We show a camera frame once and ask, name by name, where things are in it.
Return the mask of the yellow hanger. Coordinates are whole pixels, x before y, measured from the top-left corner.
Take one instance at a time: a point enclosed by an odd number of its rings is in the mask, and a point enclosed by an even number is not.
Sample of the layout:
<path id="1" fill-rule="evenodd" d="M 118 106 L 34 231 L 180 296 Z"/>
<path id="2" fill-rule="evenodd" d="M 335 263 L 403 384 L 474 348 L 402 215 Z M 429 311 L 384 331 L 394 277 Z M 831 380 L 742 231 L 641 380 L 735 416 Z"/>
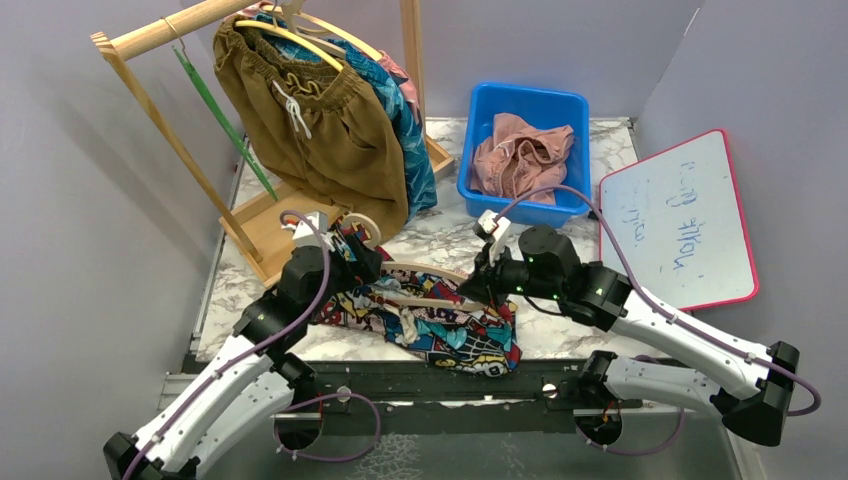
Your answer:
<path id="1" fill-rule="evenodd" d="M 272 24 L 268 24 L 268 23 L 265 23 L 265 22 L 261 22 L 261 21 L 252 20 L 252 19 L 237 20 L 234 23 L 234 26 L 239 27 L 239 28 L 253 28 L 253 29 L 257 29 L 257 30 L 262 30 L 262 31 L 270 33 L 271 35 L 287 39 L 287 40 L 289 40 L 293 43 L 296 43 L 296 44 L 300 45 L 301 47 L 309 50 L 310 52 L 312 52 L 313 54 L 315 54 L 316 56 L 321 58 L 323 61 L 328 63 L 330 66 L 332 66 L 337 71 L 341 72 L 343 70 L 343 65 L 335 57 L 332 57 L 329 53 L 322 50 L 319 46 L 315 45 L 314 43 L 312 43 L 312 42 L 290 32 L 290 31 L 288 31 L 285 28 L 275 26 L 275 25 L 272 25 Z"/>

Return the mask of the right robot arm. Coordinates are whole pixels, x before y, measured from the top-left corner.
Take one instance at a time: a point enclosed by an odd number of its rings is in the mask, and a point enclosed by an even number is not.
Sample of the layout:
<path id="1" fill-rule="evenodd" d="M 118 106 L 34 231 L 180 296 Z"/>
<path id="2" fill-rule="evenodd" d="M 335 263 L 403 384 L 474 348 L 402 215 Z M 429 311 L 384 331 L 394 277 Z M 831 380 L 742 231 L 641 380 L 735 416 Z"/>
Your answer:
<path id="1" fill-rule="evenodd" d="M 581 261 L 571 240 L 549 226 L 521 234 L 520 259 L 504 244 L 503 223 L 483 220 L 473 231 L 485 245 L 461 295 L 491 306 L 510 295 L 551 300 L 576 323 L 637 340 L 678 362 L 640 363 L 597 351 L 576 383 L 585 404 L 650 400 L 705 412 L 761 446 L 781 443 L 800 360 L 796 347 L 765 346 L 706 325 L 602 262 Z"/>

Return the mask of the green hanger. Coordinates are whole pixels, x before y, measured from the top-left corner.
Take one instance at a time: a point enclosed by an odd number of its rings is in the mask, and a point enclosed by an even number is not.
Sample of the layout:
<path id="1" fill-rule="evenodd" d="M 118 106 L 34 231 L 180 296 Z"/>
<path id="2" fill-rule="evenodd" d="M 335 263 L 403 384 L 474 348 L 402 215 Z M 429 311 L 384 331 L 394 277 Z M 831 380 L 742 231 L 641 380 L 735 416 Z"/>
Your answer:
<path id="1" fill-rule="evenodd" d="M 200 76 L 199 72 L 196 70 L 190 59 L 185 55 L 184 48 L 178 49 L 177 47 L 171 47 L 171 49 L 175 54 L 178 62 L 182 66 L 183 70 L 185 71 L 186 75 L 188 76 L 195 91 L 199 94 L 207 109 L 218 122 L 219 126 L 229 138 L 231 143 L 235 146 L 240 156 L 242 157 L 244 163 L 256 175 L 260 184 L 264 187 L 265 191 L 271 196 L 271 198 L 273 200 L 278 200 L 278 196 L 274 190 L 274 187 L 272 186 L 267 175 L 262 171 L 260 163 L 255 159 L 254 155 L 249 150 L 247 144 L 245 143 L 244 137 L 238 133 L 236 128 L 229 121 L 228 117 L 224 114 L 223 110 L 219 106 L 213 94 L 210 92 L 208 86 Z"/>

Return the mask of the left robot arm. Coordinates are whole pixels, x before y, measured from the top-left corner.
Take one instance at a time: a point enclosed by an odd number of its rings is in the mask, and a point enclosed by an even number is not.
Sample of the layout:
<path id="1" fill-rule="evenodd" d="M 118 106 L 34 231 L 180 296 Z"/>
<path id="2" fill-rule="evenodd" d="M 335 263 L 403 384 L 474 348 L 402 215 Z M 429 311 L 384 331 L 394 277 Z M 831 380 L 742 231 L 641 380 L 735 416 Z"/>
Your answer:
<path id="1" fill-rule="evenodd" d="M 202 479 L 263 420 L 309 406 L 315 372 L 293 346 L 331 296 L 379 279 L 384 260 L 355 234 L 309 235 L 194 381 L 135 433 L 106 442 L 111 478 Z"/>

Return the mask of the comic print shorts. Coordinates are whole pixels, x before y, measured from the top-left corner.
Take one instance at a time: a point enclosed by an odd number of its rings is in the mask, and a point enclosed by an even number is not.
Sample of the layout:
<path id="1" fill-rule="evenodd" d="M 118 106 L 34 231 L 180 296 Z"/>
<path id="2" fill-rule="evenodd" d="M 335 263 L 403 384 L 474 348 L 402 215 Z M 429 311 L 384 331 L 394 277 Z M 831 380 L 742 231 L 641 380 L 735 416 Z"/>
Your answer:
<path id="1" fill-rule="evenodd" d="M 395 259 L 384 248 L 384 260 Z M 518 366 L 517 305 L 465 312 L 447 308 L 398 305 L 389 297 L 466 300 L 459 284 L 426 273 L 387 271 L 373 283 L 331 296 L 312 323 L 379 335 L 440 368 L 488 377 L 504 376 Z"/>

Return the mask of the mustard brown shorts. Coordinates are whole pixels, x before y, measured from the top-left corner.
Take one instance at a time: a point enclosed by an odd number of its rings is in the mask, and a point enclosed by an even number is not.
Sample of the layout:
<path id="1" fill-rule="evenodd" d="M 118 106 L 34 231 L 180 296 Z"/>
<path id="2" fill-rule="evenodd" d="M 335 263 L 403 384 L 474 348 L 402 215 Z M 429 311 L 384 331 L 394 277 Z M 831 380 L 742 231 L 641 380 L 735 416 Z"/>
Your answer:
<path id="1" fill-rule="evenodd" d="M 260 163 L 370 217 L 384 237 L 399 233 L 409 214 L 403 151 L 372 87 L 349 64 L 289 60 L 239 21 L 215 33 L 215 75 Z"/>

